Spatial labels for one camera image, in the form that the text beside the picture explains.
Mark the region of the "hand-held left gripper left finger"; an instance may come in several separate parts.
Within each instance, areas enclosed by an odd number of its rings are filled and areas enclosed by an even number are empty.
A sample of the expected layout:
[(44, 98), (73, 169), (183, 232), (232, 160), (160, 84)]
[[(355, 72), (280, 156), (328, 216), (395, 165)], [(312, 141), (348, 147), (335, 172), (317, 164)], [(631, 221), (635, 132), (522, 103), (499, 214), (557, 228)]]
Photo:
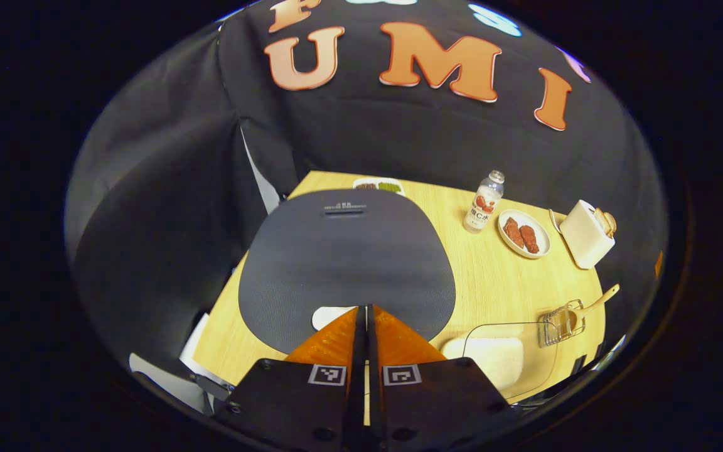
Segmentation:
[(260, 358), (215, 398), (213, 417), (262, 449), (361, 449), (367, 319), (367, 307), (350, 307), (283, 360)]

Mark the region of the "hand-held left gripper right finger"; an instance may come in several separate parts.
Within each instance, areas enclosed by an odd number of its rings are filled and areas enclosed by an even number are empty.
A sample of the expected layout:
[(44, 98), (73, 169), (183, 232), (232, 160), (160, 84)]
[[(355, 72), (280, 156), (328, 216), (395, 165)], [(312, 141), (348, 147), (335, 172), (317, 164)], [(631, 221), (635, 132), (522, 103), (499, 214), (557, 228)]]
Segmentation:
[(465, 451), (506, 434), (518, 412), (472, 358), (385, 364), (367, 306), (370, 436), (376, 451)]

